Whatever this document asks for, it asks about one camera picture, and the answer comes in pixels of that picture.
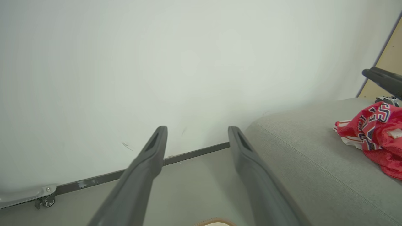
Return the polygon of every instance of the baseboard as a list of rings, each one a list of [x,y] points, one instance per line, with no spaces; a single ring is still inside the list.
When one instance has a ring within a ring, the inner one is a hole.
[[[187,152],[184,154],[180,154],[180,155],[176,155],[176,156],[172,156],[169,158],[166,158],[164,160],[164,166],[166,165],[170,165],[176,162],[180,162],[180,161],[184,161],[190,158],[194,158],[197,156],[201,156],[204,154],[208,154],[211,152],[215,152],[215,151],[219,151],[225,148],[230,147],[229,142],[226,143],[222,143],[222,144],[217,144],[211,147],[207,147],[207,148],[202,148],[199,150],[195,150],[192,152]],[[77,191],[80,189],[84,189],[84,188],[88,188],[88,187],[92,187],[95,185],[100,185],[106,182],[110,182],[110,181],[114,181],[120,178],[120,176],[123,174],[124,170],[121,171],[116,171],[113,173],[108,173],[108,174],[104,174],[104,175],[100,175],[97,177],[92,177],[92,178],[88,178],[88,179],[84,179],[84,180],[80,180],[80,181],[76,181],[76,182],[72,182],[69,184],[64,184],[64,185],[59,185],[57,186],[56,189],[56,195],[61,195],[61,194],[65,194],[65,193],[69,193],[72,191]]]

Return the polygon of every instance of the red clothing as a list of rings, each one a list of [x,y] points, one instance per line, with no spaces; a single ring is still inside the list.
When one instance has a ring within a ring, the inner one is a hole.
[[[352,120],[335,123],[336,132],[378,163],[387,175],[402,180],[402,137],[390,132],[402,129],[402,108],[378,102],[363,109]]]

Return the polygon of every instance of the floor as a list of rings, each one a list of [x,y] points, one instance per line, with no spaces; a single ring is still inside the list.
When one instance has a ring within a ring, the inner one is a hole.
[[[33,202],[0,210],[4,226],[85,226],[116,181],[56,196],[50,208]],[[144,226],[192,226],[210,218],[253,226],[245,187],[230,148],[170,164],[154,180]]]

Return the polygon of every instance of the gray fabric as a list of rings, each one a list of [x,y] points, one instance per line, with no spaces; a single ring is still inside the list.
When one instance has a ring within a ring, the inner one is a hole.
[[[402,225],[402,182],[332,130],[371,104],[353,98],[268,115],[245,131],[313,225]]]

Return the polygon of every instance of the brown rim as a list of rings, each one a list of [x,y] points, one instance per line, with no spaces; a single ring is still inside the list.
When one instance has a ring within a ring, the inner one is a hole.
[[[198,224],[194,225],[194,226],[206,226],[208,224],[213,224],[213,223],[224,223],[227,224],[229,226],[236,226],[233,222],[228,221],[228,220],[224,220],[221,218],[213,218],[213,219],[209,219],[209,220],[204,220],[199,222]]]

